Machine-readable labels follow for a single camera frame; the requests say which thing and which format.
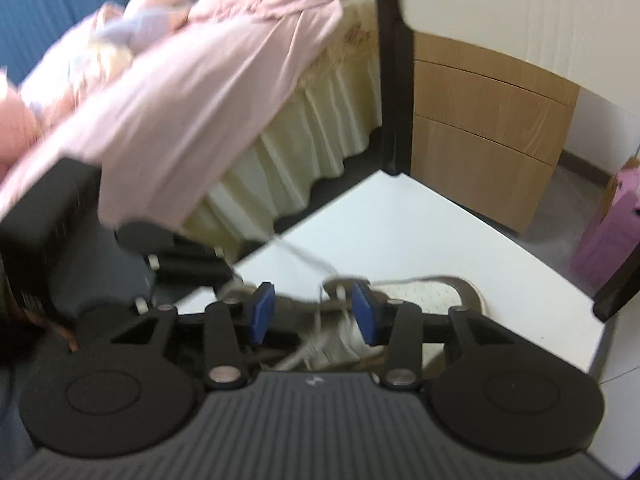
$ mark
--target pink blanket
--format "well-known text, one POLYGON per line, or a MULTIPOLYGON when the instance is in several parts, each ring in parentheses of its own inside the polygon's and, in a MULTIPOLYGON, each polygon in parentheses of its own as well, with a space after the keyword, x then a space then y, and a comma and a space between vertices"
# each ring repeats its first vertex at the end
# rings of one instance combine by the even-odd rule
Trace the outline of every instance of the pink blanket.
POLYGON ((339 0, 201 0, 14 165, 0 215, 62 156, 102 167, 100 219, 171 229, 268 125, 342 17, 339 0))

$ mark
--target pink box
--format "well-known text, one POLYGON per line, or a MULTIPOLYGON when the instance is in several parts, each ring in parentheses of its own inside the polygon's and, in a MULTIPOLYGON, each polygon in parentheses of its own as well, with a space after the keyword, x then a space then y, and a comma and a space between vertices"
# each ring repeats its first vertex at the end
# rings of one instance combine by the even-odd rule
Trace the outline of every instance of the pink box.
POLYGON ((640 243, 640 169, 618 172, 600 209, 587 226, 572 259, 581 280, 600 289, 640 243))

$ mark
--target ribbed gray surface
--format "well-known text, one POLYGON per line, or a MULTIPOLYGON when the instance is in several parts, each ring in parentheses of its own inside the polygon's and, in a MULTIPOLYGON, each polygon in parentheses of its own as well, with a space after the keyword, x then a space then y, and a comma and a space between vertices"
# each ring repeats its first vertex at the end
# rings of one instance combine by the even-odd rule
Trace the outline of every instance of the ribbed gray surface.
POLYGON ((29 480, 613 479, 585 454, 545 464, 500 462, 444 435, 417 397, 368 374, 262 373, 210 395, 197 418, 160 446, 115 460, 39 452, 29 480))

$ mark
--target baseboard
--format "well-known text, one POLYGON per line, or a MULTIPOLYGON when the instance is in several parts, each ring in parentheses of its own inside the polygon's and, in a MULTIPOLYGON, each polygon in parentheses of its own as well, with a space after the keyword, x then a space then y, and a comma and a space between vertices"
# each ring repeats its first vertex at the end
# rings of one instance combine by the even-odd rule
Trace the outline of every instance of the baseboard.
POLYGON ((588 160, 584 160, 580 156, 574 155, 567 150, 562 150, 558 164, 598 186, 605 187, 611 178, 611 175, 602 168, 591 164, 588 160))

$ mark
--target wooden cabinet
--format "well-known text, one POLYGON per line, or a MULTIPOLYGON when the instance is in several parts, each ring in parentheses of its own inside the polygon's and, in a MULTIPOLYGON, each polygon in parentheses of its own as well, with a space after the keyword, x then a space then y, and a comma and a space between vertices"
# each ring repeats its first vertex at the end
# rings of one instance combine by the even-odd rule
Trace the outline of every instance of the wooden cabinet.
POLYGON ((524 231, 564 146, 578 91, 520 60, 417 34, 412 176, 524 231))

